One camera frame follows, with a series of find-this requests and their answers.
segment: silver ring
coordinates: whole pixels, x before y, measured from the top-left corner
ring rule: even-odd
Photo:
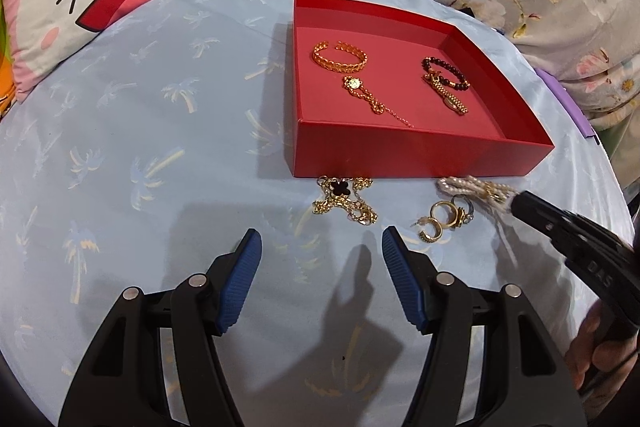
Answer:
[[[468,209],[466,211],[465,217],[462,220],[463,225],[467,225],[474,218],[474,204],[471,202],[471,198],[465,196],[464,194],[456,194],[451,198],[451,203],[456,204],[456,198],[462,198],[465,200]]]

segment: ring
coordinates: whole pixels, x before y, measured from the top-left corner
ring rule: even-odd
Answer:
[[[357,73],[361,71],[362,68],[367,64],[367,54],[356,48],[356,46],[352,46],[351,44],[347,44],[346,42],[338,41],[335,49],[350,53],[357,57],[360,61],[357,64],[342,64],[340,62],[334,62],[333,60],[329,60],[328,58],[322,57],[319,53],[322,50],[325,50],[329,47],[328,41],[320,42],[314,46],[314,50],[311,53],[311,58],[314,62],[324,68],[325,70],[335,71],[336,73]]]
[[[443,223],[433,215],[435,209],[439,206],[446,206],[449,210],[452,211],[453,219],[451,221]],[[462,225],[462,222],[464,221],[466,216],[466,212],[462,208],[455,206],[455,204],[453,204],[451,201],[438,201],[438,203],[433,203],[433,206],[429,211],[429,215],[431,216],[431,219],[435,219],[436,221],[438,221],[443,229],[456,229],[457,227]]]
[[[471,202],[471,199],[464,194],[456,194],[453,196],[451,198],[451,203],[456,204],[456,198],[462,198],[468,206],[465,217],[462,219],[462,225],[468,225],[468,223],[474,218],[474,204]]]
[[[427,223],[431,223],[433,225],[433,229],[435,230],[435,235],[429,235],[424,230],[420,230],[418,232],[418,237],[423,240],[425,243],[435,243],[439,238],[442,237],[442,223],[439,222],[435,217],[422,217],[415,223],[416,225],[426,225]]]

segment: pink tongue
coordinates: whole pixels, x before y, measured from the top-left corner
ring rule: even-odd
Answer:
[[[137,7],[142,6],[145,2],[149,2],[151,0],[125,0],[124,3],[120,5],[120,7],[115,11],[107,26],[111,26],[118,19],[124,17],[127,13],[132,12]]]

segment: metal screw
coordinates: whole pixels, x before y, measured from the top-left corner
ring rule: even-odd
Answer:
[[[192,275],[189,277],[189,286],[193,286],[194,288],[199,288],[200,286],[204,286],[207,283],[206,275],[202,273],[196,273],[196,275]]]
[[[455,282],[456,278],[449,272],[440,272],[436,275],[436,281],[443,286],[451,286]]]
[[[140,291],[138,290],[138,288],[132,286],[131,288],[127,288],[126,290],[124,290],[124,292],[122,292],[122,297],[127,301],[132,301],[139,294]]]
[[[507,286],[505,286],[504,292],[508,296],[513,297],[514,299],[522,295],[522,290],[520,289],[520,286],[516,286],[514,284],[508,284]]]

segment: black clover pendant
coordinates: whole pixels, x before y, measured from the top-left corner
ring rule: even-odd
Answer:
[[[351,194],[349,182],[331,182],[331,188],[334,196],[349,196]]]

